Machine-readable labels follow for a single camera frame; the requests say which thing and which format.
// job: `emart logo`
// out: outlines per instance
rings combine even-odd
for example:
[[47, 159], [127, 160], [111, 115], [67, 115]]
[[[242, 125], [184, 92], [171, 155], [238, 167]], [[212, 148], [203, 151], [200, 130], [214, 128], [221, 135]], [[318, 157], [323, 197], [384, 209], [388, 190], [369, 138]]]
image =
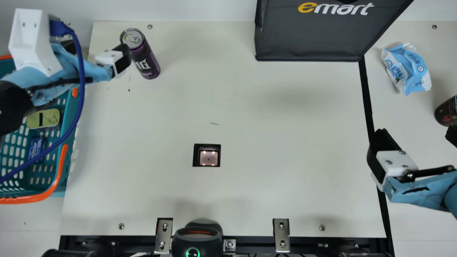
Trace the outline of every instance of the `emart logo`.
[[298, 11], [302, 13], [312, 12], [315, 13], [322, 13], [327, 14], [327, 12], [331, 9], [331, 14], [339, 14], [339, 15], [346, 15], [351, 14], [355, 15], [360, 12], [361, 15], [368, 15], [368, 8], [374, 7], [373, 3], [369, 3], [368, 5], [330, 5], [330, 4], [321, 4], [318, 5], [316, 3], [304, 3], [298, 7]]

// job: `blue and white packaging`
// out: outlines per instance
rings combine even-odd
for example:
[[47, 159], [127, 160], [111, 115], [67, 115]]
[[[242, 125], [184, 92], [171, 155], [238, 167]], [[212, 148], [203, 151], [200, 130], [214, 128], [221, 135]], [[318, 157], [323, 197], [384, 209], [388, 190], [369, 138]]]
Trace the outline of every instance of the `blue and white packaging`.
[[414, 91], [431, 89], [427, 65], [414, 45], [405, 43], [392, 49], [383, 49], [381, 58], [395, 87], [405, 96]]

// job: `can lid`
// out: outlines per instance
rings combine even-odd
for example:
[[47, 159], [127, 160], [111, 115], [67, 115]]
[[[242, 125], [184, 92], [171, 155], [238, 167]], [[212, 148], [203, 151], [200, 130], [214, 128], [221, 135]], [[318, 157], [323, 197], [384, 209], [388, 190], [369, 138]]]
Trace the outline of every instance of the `can lid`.
[[127, 44], [130, 49], [137, 48], [143, 42], [143, 33], [136, 28], [129, 28], [121, 33], [121, 43]]

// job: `white tabletop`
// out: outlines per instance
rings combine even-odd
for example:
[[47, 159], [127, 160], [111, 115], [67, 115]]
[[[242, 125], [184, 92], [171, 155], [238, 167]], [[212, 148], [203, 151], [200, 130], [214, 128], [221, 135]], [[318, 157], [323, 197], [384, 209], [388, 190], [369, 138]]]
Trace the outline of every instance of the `white tabletop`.
[[[291, 236], [385, 236], [357, 63], [257, 62], [252, 22], [97, 21], [90, 58], [129, 27], [162, 73], [131, 65], [88, 87], [62, 235], [154, 235], [173, 217], [234, 236], [272, 236], [273, 218]], [[221, 167], [192, 167], [198, 143], [222, 145]]]
[[[381, 50], [406, 42], [424, 58], [431, 91], [405, 97], [389, 79]], [[444, 137], [447, 128], [434, 118], [435, 108], [457, 94], [456, 42], [457, 22], [397, 21], [366, 54], [374, 127], [386, 128], [420, 169], [457, 165], [457, 149]], [[394, 240], [457, 241], [457, 220], [450, 213], [398, 203], [388, 209]], [[457, 250], [457, 242], [452, 244]]]

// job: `metal bracket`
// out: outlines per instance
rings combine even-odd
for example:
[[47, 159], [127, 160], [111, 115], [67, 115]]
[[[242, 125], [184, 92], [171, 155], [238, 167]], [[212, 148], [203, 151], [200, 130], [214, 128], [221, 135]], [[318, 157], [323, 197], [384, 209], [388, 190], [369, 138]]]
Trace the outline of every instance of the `metal bracket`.
[[155, 228], [155, 254], [168, 254], [171, 247], [173, 219], [157, 219]]
[[234, 252], [236, 250], [235, 239], [224, 239], [223, 252]]
[[289, 219], [273, 219], [276, 252], [290, 252]]

